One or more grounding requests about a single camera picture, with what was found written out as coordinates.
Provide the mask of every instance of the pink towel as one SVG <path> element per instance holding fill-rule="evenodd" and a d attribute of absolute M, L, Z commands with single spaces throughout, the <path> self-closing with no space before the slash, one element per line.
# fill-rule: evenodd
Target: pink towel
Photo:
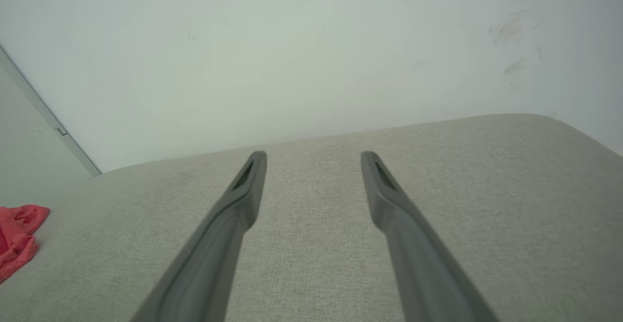
<path fill-rule="evenodd" d="M 50 209 L 33 204 L 0 207 L 0 284 L 35 256 L 38 244 L 33 233 L 49 213 Z"/>

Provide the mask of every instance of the red cloth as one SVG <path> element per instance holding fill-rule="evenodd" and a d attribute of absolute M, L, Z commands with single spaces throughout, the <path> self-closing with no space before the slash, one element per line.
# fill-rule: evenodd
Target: red cloth
<path fill-rule="evenodd" d="M 38 250 L 33 233 L 50 209 L 28 204 L 0 207 L 0 284 L 24 266 Z"/>

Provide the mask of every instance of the textured fabric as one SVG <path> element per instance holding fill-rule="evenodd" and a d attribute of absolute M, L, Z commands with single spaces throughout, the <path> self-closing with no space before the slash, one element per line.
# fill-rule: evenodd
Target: textured fabric
<path fill-rule="evenodd" d="M 34 204 L 0 207 L 0 284 L 35 256 L 38 244 L 33 233 L 49 213 Z"/>
<path fill-rule="evenodd" d="M 376 151 L 503 321 L 623 319 L 623 158 L 527 114 L 294 141 L 99 176 L 0 285 L 2 321 L 128 320 L 249 153 L 267 151 L 228 321 L 401 321 L 360 153 Z M 36 301 L 36 306 L 24 301 Z"/>

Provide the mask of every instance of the gray upholstered cushion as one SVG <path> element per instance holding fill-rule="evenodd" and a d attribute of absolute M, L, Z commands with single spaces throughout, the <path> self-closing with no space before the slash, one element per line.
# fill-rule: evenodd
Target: gray upholstered cushion
<path fill-rule="evenodd" d="M 623 319 L 623 158 L 542 116 L 480 116 L 265 149 L 229 321 L 400 321 L 360 153 L 380 154 L 503 321 Z M 128 320 L 255 148 L 126 167 L 56 207 L 0 285 L 2 321 Z"/>

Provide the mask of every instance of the wall stain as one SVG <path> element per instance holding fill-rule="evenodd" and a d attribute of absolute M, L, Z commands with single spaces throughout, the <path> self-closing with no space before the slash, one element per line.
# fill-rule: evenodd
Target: wall stain
<path fill-rule="evenodd" d="M 511 64 L 505 71 L 504 73 L 506 75 L 510 75 L 510 74 L 514 74 L 522 69 L 524 69 L 526 67 L 525 65 L 525 58 L 522 58 L 516 62 L 514 62 L 513 64 Z"/>
<path fill-rule="evenodd" d="M 532 3 L 532 0 L 511 0 L 511 2 L 527 2 L 527 3 Z"/>
<path fill-rule="evenodd" d="M 521 30 L 523 30 L 523 20 L 530 16 L 529 10 L 520 10 L 518 12 L 514 12 L 508 15 L 510 20 L 508 20 L 503 27 L 498 30 L 498 34 L 496 34 L 493 38 L 494 45 L 496 47 L 508 45 L 511 40 L 519 34 L 521 34 Z M 489 35 L 493 36 L 495 33 L 495 29 L 493 27 L 489 28 Z"/>

